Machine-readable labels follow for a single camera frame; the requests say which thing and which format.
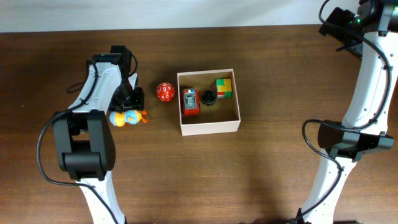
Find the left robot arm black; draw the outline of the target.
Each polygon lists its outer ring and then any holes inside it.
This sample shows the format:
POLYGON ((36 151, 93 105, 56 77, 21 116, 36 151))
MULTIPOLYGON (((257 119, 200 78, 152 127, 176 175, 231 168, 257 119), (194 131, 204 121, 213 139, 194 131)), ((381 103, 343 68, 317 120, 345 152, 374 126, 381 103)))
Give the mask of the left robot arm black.
POLYGON ((126 223, 113 187, 116 146, 107 117, 129 121, 144 109, 144 92, 137 86, 138 62, 123 45, 86 61, 86 78, 78 98, 51 121, 60 169, 79 187, 94 223, 126 223))

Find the multicolour puzzle cube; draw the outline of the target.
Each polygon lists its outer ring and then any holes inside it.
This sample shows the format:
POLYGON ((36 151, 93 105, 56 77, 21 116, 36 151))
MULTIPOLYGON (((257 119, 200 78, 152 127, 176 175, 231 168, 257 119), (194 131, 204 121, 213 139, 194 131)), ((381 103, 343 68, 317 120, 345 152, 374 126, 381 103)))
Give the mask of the multicolour puzzle cube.
POLYGON ((230 78, 222 78, 216 80, 216 96, 220 98, 231 98, 233 93, 230 78))

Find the small black round cap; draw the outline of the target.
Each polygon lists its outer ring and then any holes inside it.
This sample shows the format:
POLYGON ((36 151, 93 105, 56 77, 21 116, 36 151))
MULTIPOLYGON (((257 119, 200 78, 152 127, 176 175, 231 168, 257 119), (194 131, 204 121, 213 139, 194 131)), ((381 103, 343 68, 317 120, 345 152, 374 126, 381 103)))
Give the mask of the small black round cap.
POLYGON ((211 90, 205 90, 201 94, 201 102, 204 105, 210 106, 213 105, 216 101, 216 94, 211 90))

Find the red toy fire truck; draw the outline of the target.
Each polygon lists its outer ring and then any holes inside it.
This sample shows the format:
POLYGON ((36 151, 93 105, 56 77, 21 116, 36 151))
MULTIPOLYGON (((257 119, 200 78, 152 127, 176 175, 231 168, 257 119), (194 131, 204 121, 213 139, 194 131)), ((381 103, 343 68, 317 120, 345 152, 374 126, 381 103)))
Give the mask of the red toy fire truck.
POLYGON ((182 113, 184 115, 199 115, 200 102, 198 92, 194 88, 182 90, 182 113))

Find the red letter ball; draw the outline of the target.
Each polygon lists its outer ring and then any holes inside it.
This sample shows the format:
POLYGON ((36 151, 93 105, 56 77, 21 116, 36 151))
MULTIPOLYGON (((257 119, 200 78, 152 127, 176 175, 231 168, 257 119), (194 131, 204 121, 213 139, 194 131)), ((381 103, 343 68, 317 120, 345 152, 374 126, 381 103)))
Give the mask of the red letter ball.
POLYGON ((169 102, 175 97, 175 88, 169 82, 162 82, 156 88, 156 96, 160 101, 169 102))

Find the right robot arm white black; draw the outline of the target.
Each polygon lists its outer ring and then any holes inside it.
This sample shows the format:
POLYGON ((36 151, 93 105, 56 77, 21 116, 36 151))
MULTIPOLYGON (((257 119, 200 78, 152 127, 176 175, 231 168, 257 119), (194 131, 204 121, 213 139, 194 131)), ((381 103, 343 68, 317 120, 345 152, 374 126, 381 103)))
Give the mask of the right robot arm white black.
POLYGON ((397 82, 397 1, 360 1, 355 13, 336 7, 321 22, 319 32, 339 40, 342 50, 361 60, 361 68, 341 122, 304 122, 320 126, 319 147, 310 149, 321 160, 310 195, 291 223, 333 223, 341 191, 357 162, 394 145, 387 120, 397 82))

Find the blue orange duck toy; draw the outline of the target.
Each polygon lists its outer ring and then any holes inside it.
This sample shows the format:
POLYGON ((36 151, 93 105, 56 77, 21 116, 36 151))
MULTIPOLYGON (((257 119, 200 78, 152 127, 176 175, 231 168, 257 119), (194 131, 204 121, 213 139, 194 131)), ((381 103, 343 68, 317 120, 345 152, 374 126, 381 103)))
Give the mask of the blue orange duck toy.
POLYGON ((137 124, 140 121, 147 123, 147 119, 145 119, 143 116, 147 114, 147 111, 142 110, 129 110, 125 112, 111 112, 109 114, 109 121, 113 126, 116 127, 123 127, 125 124, 137 124))

